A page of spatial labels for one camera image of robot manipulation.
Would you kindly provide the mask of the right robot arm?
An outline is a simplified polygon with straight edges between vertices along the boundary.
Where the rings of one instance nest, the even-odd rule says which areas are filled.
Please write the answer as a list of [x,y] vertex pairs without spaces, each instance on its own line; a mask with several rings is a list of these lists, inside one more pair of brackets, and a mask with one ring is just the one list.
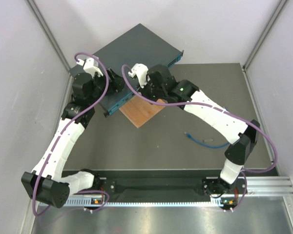
[[218,179],[224,193],[236,187],[236,179],[258,140],[260,124],[245,122],[225,114],[225,109],[212,101],[189,80],[177,81],[169,69],[161,64],[151,68],[135,64],[128,75],[138,80],[137,91],[145,98],[166,103],[179,103],[180,109],[195,115],[218,131],[229,143],[225,151],[225,164]]

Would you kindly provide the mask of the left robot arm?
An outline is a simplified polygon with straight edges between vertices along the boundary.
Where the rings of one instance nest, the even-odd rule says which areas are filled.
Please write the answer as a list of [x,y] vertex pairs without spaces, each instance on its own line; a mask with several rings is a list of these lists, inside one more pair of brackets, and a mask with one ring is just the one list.
[[99,69],[79,73],[72,83],[71,100],[65,106],[58,129],[45,154],[31,172],[25,172],[21,182],[33,202],[61,208],[68,197],[82,190],[96,193],[101,182],[98,175],[88,169],[62,176],[63,168],[77,139],[85,131],[95,110],[93,103],[105,95],[123,90],[125,82],[112,69],[104,75]]

